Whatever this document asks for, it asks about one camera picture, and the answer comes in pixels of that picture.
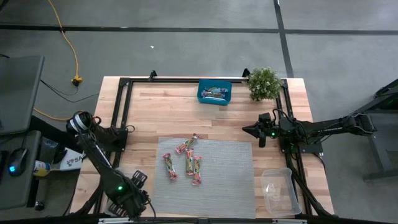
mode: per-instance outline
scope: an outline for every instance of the potted plant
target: potted plant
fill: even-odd
[[[277,71],[271,68],[255,68],[248,78],[246,85],[250,89],[252,100],[273,100],[278,97],[282,81],[278,78]]]

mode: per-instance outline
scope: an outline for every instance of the wooden tabletop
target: wooden tabletop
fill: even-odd
[[[95,110],[95,116],[102,119],[102,126],[111,124],[114,101],[120,77],[104,77]],[[302,78],[288,78],[290,99],[294,116],[298,120],[312,121],[307,92]],[[243,84],[233,84],[232,98],[228,106],[200,104],[196,97],[197,83],[135,83],[129,107],[127,125],[136,127],[129,134],[126,151],[122,154],[120,167],[127,176],[136,169],[148,175],[144,188],[149,195],[153,192],[155,160],[159,137],[190,138],[192,133],[203,139],[246,141],[252,143],[254,165],[254,193],[256,196],[256,218],[272,217],[265,207],[260,176],[266,169],[286,167],[285,157],[280,152],[277,139],[267,138],[264,148],[258,147],[258,140],[242,131],[243,126],[254,124],[258,115],[276,108],[275,100],[254,102],[249,90]],[[120,106],[120,124],[124,97]],[[303,154],[303,165],[308,188],[324,208],[333,213],[328,183],[322,163],[312,154]],[[96,189],[100,176],[92,163],[86,159],[80,171],[73,198],[71,212],[77,211]],[[299,196],[302,209],[302,196]],[[147,209],[143,217],[152,217]],[[158,217],[187,217],[179,214],[157,214]]]

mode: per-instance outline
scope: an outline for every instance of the transparent box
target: transparent box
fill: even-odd
[[[296,215],[301,208],[294,194],[289,168],[265,170],[261,175],[262,193],[267,211],[275,217]]]

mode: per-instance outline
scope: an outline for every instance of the gray floor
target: gray floor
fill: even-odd
[[[53,0],[64,24],[75,26],[277,28],[272,0]],[[396,30],[393,0],[280,0],[286,29]],[[56,24],[46,0],[12,0],[0,23]],[[105,75],[241,75],[243,68],[270,66],[286,77],[278,34],[67,32],[80,75],[77,100],[99,92]],[[305,79],[314,121],[347,115],[397,78],[396,35],[288,35],[295,77]],[[0,53],[44,55],[42,78],[63,91],[74,89],[73,55],[59,32],[0,30]],[[96,98],[71,104],[40,86],[35,107],[58,117],[94,112]],[[64,129],[64,124],[47,120]],[[398,179],[365,184],[376,170],[366,138],[342,134],[323,143],[326,173],[337,215],[398,222]],[[76,174],[51,180],[48,208],[0,212],[0,219],[61,215]]]

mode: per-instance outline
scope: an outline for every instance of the blue bowl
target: blue bowl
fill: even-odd
[[[203,99],[201,97],[202,91],[205,87],[218,87],[218,88],[226,88],[228,90],[225,93],[225,101],[221,100],[213,100],[213,99]],[[226,106],[231,101],[231,94],[232,94],[232,84],[230,82],[218,81],[218,80],[200,80],[199,87],[198,87],[198,100],[200,103],[209,103],[214,105],[221,105]]]

